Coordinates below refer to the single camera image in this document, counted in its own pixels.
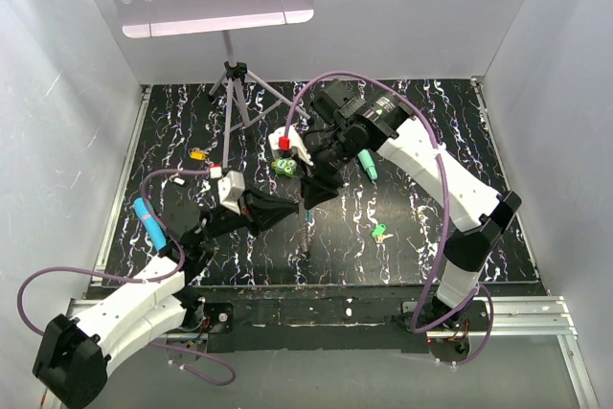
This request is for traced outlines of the green tagged key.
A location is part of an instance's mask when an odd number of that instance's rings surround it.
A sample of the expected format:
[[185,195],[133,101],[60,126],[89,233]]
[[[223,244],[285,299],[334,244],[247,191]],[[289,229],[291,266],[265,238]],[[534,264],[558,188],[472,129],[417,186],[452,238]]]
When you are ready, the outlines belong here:
[[392,236],[393,234],[389,234],[387,232],[387,226],[383,223],[376,224],[376,226],[371,232],[371,237],[377,244],[382,243],[383,241],[388,238],[391,238]]

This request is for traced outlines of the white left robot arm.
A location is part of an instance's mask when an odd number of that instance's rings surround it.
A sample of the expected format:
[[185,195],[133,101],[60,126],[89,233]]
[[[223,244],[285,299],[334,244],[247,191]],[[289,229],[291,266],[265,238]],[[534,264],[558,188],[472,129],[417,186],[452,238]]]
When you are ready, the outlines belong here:
[[266,231],[298,212],[296,201],[253,188],[237,194],[235,206],[199,208],[196,224],[183,233],[162,227],[142,198],[133,205],[158,254],[132,283],[69,318],[59,314],[46,327],[33,374],[68,408],[84,408],[130,356],[173,329],[197,330],[204,301],[190,286],[215,254],[215,239],[237,229]]

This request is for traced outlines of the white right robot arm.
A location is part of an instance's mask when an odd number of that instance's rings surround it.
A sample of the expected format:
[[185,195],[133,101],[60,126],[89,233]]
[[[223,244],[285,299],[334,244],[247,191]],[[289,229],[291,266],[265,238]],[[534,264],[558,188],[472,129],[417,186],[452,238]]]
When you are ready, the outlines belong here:
[[477,292],[489,253],[522,204],[520,196],[500,193],[470,173],[437,144],[417,110],[391,91],[363,99],[334,80],[310,106],[331,132],[308,150],[301,177],[305,207],[334,199],[342,187],[340,170],[364,149],[403,170],[443,207],[443,225],[455,228],[443,233],[436,260],[445,266],[431,270],[441,280],[430,302],[418,302],[411,328],[458,328],[468,317],[466,305]]

